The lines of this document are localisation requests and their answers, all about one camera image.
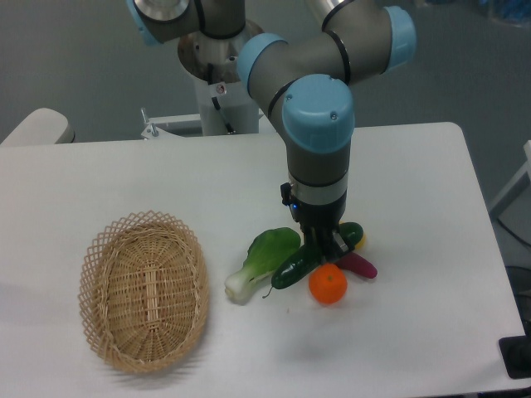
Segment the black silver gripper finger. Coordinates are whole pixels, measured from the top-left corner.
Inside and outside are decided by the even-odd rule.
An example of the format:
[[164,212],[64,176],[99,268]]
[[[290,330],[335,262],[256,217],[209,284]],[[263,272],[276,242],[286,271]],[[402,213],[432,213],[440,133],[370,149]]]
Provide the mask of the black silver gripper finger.
[[323,260],[335,263],[352,252],[354,247],[340,235],[338,230],[325,230],[321,239]]

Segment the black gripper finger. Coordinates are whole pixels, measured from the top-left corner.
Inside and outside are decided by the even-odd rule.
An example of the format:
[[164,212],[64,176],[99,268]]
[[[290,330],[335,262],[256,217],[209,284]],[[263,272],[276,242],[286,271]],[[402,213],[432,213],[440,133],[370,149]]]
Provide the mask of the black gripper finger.
[[324,263],[323,234],[320,228],[304,227],[304,259],[308,264],[322,265]]

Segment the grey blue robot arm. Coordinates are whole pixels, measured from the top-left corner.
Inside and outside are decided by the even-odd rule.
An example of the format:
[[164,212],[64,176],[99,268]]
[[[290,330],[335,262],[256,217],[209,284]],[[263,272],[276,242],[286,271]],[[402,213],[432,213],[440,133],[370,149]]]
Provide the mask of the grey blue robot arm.
[[350,86],[410,61],[417,34],[400,7],[311,1],[319,34],[300,44],[265,33],[242,1],[130,1],[149,45],[178,42],[204,135],[256,133],[266,118],[286,146],[283,203],[327,260],[353,249],[340,233],[354,130]]

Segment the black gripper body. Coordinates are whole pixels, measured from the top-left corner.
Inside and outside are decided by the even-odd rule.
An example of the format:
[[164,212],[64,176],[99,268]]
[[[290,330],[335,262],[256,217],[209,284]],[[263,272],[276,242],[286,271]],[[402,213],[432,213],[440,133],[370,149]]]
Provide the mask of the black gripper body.
[[347,188],[342,182],[327,187],[285,182],[280,185],[280,195],[302,232],[305,226],[331,230],[339,225],[344,213]]

